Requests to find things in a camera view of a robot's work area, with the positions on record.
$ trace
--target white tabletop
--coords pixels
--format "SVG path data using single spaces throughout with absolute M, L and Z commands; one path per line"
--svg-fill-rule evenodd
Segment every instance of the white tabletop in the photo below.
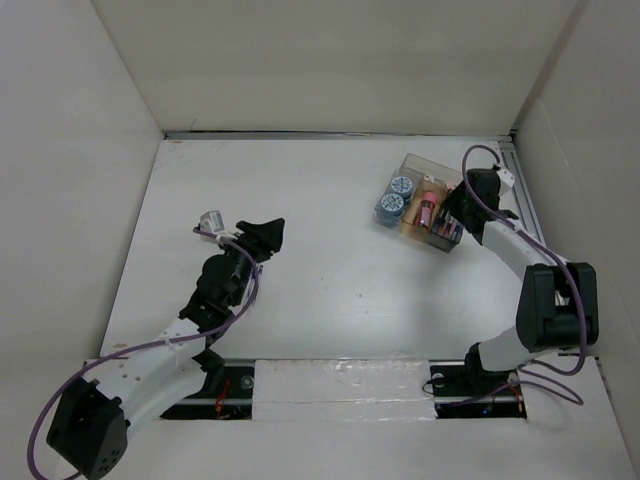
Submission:
M 513 325 L 520 283 L 469 235 L 450 254 L 373 221 L 408 153 L 460 168 L 477 143 L 446 137 L 189 140 L 161 144 L 102 354 L 156 337 L 215 246 L 191 229 L 286 220 L 255 308 L 216 343 L 225 358 L 462 358 Z M 482 142 L 497 150 L 497 143 Z M 490 166 L 478 151 L 470 166 Z M 505 208 L 516 209 L 513 196 Z

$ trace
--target purple cable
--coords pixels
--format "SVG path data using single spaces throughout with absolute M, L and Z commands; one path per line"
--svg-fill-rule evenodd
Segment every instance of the purple cable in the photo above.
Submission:
M 232 248 L 235 248 L 237 251 L 239 251 L 245 257 L 247 257 L 247 259 L 253 266 L 252 274 L 253 274 L 253 279 L 255 283 L 254 283 L 253 289 L 251 290 L 251 294 L 247 299 L 247 302 L 242 306 L 240 311 L 236 315 L 234 315 L 229 321 L 225 322 L 223 325 L 220 325 L 219 327 L 213 328 L 206 332 L 197 333 L 194 335 L 188 335 L 185 337 L 171 338 L 169 339 L 170 343 L 190 342 L 198 338 L 207 337 L 209 335 L 214 335 L 216 333 L 226 331 L 227 328 L 229 328 L 233 323 L 235 323 L 240 317 L 242 317 L 246 313 L 249 307 L 255 302 L 256 297 L 258 295 L 259 275 L 258 275 L 257 264 L 249 252 L 247 252 L 244 248 L 237 245 L 231 240 L 219 238 L 216 235 L 209 234 L 208 232 L 203 232 L 198 228 L 194 228 L 193 231 L 200 235 L 215 238 L 221 243 L 224 243 L 226 245 L 229 245 Z M 40 473 L 36 465 L 36 461 L 35 461 L 36 439 L 38 437 L 38 433 L 40 432 L 40 429 L 42 428 L 42 424 L 44 423 L 44 420 L 47 414 L 49 413 L 51 408 L 53 408 L 53 405 L 56 402 L 56 400 L 58 400 L 58 398 L 64 393 L 64 391 L 69 387 L 69 385 L 71 385 L 71 383 L 73 383 L 76 379 L 82 377 L 88 371 L 93 370 L 97 366 L 102 365 L 103 363 L 108 362 L 109 360 L 113 360 L 118 357 L 129 355 L 130 353 L 138 352 L 140 350 L 146 350 L 147 348 L 160 347 L 162 345 L 166 345 L 164 340 L 154 340 L 152 342 L 142 343 L 140 345 L 134 345 L 133 347 L 128 347 L 123 350 L 118 350 L 117 352 L 113 352 L 104 357 L 100 357 L 98 360 L 88 363 L 87 365 L 82 367 L 80 370 L 78 370 L 76 373 L 71 375 L 71 377 L 69 377 L 67 381 L 64 382 L 60 388 L 58 388 L 58 390 L 53 394 L 53 396 L 47 401 L 44 408 L 42 409 L 42 412 L 40 412 L 40 415 L 38 415 L 38 418 L 36 419 L 36 422 L 33 425 L 33 429 L 31 430 L 31 435 L 29 435 L 29 443 L 27 446 L 27 465 L 29 466 L 29 471 L 31 472 L 31 475 L 33 475 L 34 478 L 36 478 L 37 480 L 49 480 L 44 475 L 42 475 L 42 473 Z M 80 472 L 76 472 L 73 475 L 65 478 L 64 480 L 74 480 L 79 476 L 80 476 Z
M 516 231 L 516 226 L 509 221 L 509 219 L 505 216 L 502 215 L 500 212 L 496 212 L 495 210 L 492 210 L 491 208 L 489 208 L 483 201 L 482 199 L 476 194 L 476 192 L 473 190 L 473 187 L 471 186 L 471 183 L 469 182 L 469 177 L 467 175 L 467 161 L 469 159 L 469 155 L 471 154 L 472 151 L 474 150 L 486 150 L 487 152 L 491 153 L 491 155 L 493 155 L 493 157 L 496 160 L 496 163 L 500 164 L 500 158 L 498 157 L 498 154 L 492 149 L 489 148 L 485 145 L 472 145 L 471 147 L 469 147 L 469 149 L 465 152 L 463 158 L 462 158 L 462 178 L 464 181 L 464 184 L 466 186 L 467 191 L 469 192 L 469 195 L 471 195 L 471 198 L 473 198 L 473 200 L 480 205 L 480 207 L 485 210 L 492 218 L 502 222 L 504 225 L 506 225 L 507 227 L 509 227 L 510 229 Z M 580 297 L 580 292 L 578 291 L 578 285 L 576 284 L 575 280 L 573 279 L 573 277 L 571 276 L 571 273 L 569 272 L 569 269 L 567 268 L 567 266 L 564 264 L 564 262 L 562 261 L 562 259 L 553 251 L 551 251 L 549 248 L 547 248 L 546 246 L 542 245 L 540 242 L 538 242 L 537 240 L 535 240 L 534 238 L 530 237 L 525 231 L 523 230 L 517 230 L 516 233 L 518 234 L 518 236 L 520 238 L 522 238 L 524 241 L 526 241 L 529 245 L 531 245 L 533 248 L 535 248 L 536 250 L 541 251 L 542 253 L 544 253 L 545 255 L 547 255 L 549 258 L 551 258 L 560 268 L 560 270 L 562 271 L 562 273 L 564 274 L 565 278 L 567 279 L 567 283 L 569 284 L 569 288 L 571 289 L 571 294 L 573 296 L 573 301 L 576 305 L 576 310 L 578 313 L 578 321 L 580 323 L 580 355 L 578 357 L 578 362 L 576 363 L 576 366 L 574 368 L 572 368 L 571 370 L 561 370 L 547 362 L 542 362 L 539 360 L 532 360 L 530 363 L 533 365 L 540 365 L 542 367 L 546 367 L 547 369 L 551 370 L 552 372 L 558 373 L 560 375 L 565 375 L 565 376 L 571 376 L 571 375 L 575 375 L 577 374 L 580 370 L 582 370 L 582 367 L 584 366 L 585 360 L 586 360 L 586 353 L 587 353 L 587 320 L 585 318 L 584 315 L 584 307 L 582 305 L 582 298 Z M 567 400 L 568 402 L 571 402 L 575 405 L 584 405 L 584 401 L 582 400 L 582 398 L 580 397 L 580 395 L 578 395 L 575 391 L 573 391 L 572 389 L 570 389 L 569 387 L 567 387 L 566 385 L 563 385 L 562 383 L 558 382 L 557 380 L 548 377 L 546 375 L 542 375 L 539 373 L 535 373 L 535 372 L 530 372 L 528 370 L 524 370 L 522 368 L 518 369 L 520 372 L 525 373 L 527 375 L 531 375 L 533 377 L 537 377 L 540 378 L 542 380 L 545 380 L 547 382 L 553 383 L 554 385 L 557 385 L 558 387 L 562 388 L 563 390 L 567 391 L 568 393 L 570 393 L 574 398 L 570 398 L 567 397 L 566 395 L 557 392 L 556 390 L 553 390 L 552 388 L 547 387 L 546 385 L 540 384 L 540 383 L 536 383 L 536 382 L 531 382 L 528 380 L 517 380 L 515 382 L 513 382 L 511 385 L 530 385 L 533 387 L 537 387 L 540 388 L 542 390 L 545 390 L 553 395 L 556 395 L 560 398 L 563 398 L 564 400 Z M 476 397 L 476 398 L 472 398 L 469 400 L 465 400 L 463 402 L 457 402 L 455 404 L 452 404 L 454 406 L 462 406 L 462 405 L 468 405 L 469 403 L 474 403 L 477 402 L 479 400 L 482 400 L 488 396 L 492 396 L 498 392 L 500 392 L 501 390 L 507 388 L 508 385 L 503 385 L 499 388 L 497 388 L 496 390 L 494 390 L 493 392 L 490 392 L 486 395 L 482 395 L 480 397 Z
M 509 227 L 511 230 L 516 230 L 516 226 L 511 223 L 509 221 L 509 219 L 505 216 L 502 215 L 500 212 L 496 212 L 495 210 L 492 210 L 491 208 L 489 208 L 483 201 L 482 199 L 480 199 L 480 197 L 478 197 L 478 195 L 476 194 L 476 192 L 473 190 L 473 188 L 471 187 L 471 183 L 469 182 L 469 177 L 467 175 L 467 160 L 469 159 L 469 154 L 474 151 L 474 150 L 486 150 L 487 152 L 491 153 L 493 155 L 493 157 L 495 158 L 496 162 L 499 164 L 500 163 L 500 158 L 498 157 L 498 154 L 496 152 L 493 151 L 493 149 L 485 146 L 485 145 L 472 145 L 471 147 L 469 147 L 469 149 L 465 152 L 464 157 L 462 158 L 462 178 L 464 180 L 464 184 L 467 187 L 467 191 L 469 192 L 469 195 L 471 195 L 471 198 L 473 198 L 475 200 L 475 202 L 480 205 L 480 207 L 485 210 L 492 218 L 495 218 L 499 221 L 501 221 L 504 225 L 506 225 L 507 227 Z M 519 230 L 517 231 L 517 234 L 520 238 L 522 238 L 525 242 L 527 242 L 529 245 L 531 245 L 533 248 L 535 248 L 536 250 L 541 251 L 542 253 L 544 253 L 545 255 L 547 255 L 549 258 L 551 258 L 560 268 L 560 270 L 562 271 L 562 273 L 564 274 L 565 278 L 567 279 L 567 283 L 569 284 L 569 288 L 571 289 L 571 295 L 573 296 L 573 301 L 576 305 L 576 310 L 578 313 L 578 321 L 580 323 L 580 355 L 578 357 L 578 363 L 576 364 L 576 366 L 574 368 L 572 368 L 571 370 L 560 370 L 559 368 L 546 363 L 546 362 L 541 362 L 538 360 L 532 360 L 531 363 L 536 364 L 536 365 L 541 365 L 544 366 L 546 368 L 548 368 L 549 370 L 558 373 L 560 375 L 565 375 L 565 376 L 571 376 L 571 375 L 575 375 L 576 373 L 578 373 L 580 370 L 582 370 L 582 367 L 584 366 L 584 362 L 585 362 L 585 357 L 587 355 L 587 320 L 585 318 L 584 315 L 584 308 L 582 305 L 582 298 L 580 297 L 580 292 L 578 291 L 578 285 L 576 284 L 575 280 L 573 279 L 573 277 L 571 276 L 571 273 L 569 272 L 569 269 L 567 268 L 567 266 L 564 264 L 564 262 L 562 261 L 562 259 L 556 255 L 554 252 L 552 252 L 551 250 L 549 250 L 546 246 L 542 245 L 540 242 L 538 242 L 537 240 L 535 240 L 534 238 L 530 237 L 525 231 L 523 230 Z

